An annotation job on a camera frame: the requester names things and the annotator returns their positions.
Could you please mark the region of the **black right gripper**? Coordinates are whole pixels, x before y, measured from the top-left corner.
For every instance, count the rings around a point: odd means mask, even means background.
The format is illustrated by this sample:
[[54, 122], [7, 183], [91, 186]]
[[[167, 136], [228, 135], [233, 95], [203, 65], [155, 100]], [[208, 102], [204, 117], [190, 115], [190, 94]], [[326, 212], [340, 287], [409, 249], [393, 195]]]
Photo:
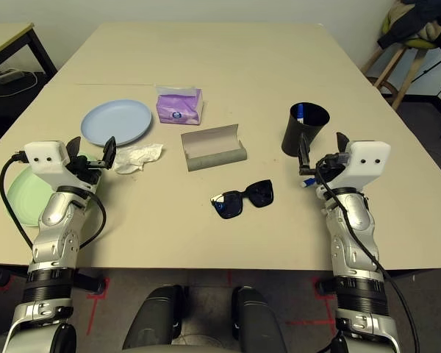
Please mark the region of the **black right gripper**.
[[[336, 136], [338, 151], [345, 152], [350, 140], [341, 132], [337, 132]], [[316, 163], [315, 167], [311, 167], [309, 164], [309, 141], [307, 136], [301, 133], [298, 144], [298, 160], [300, 175], [313, 176], [320, 183], [318, 179], [318, 174], [320, 174], [325, 182], [330, 182], [345, 170], [348, 154], [327, 154]]]

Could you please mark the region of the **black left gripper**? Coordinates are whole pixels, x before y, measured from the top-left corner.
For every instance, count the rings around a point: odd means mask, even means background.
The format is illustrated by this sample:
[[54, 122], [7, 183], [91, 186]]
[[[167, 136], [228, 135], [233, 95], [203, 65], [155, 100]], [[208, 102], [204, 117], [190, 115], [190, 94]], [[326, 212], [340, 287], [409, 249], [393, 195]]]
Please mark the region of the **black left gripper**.
[[117, 143], [114, 136], [105, 143], [102, 160], [89, 160], [86, 155], [78, 155], [80, 143], [81, 137], [77, 136], [66, 145], [66, 151], [70, 157], [66, 168], [73, 175], [66, 186], [96, 191], [102, 176], [101, 170], [111, 169], [114, 163]]

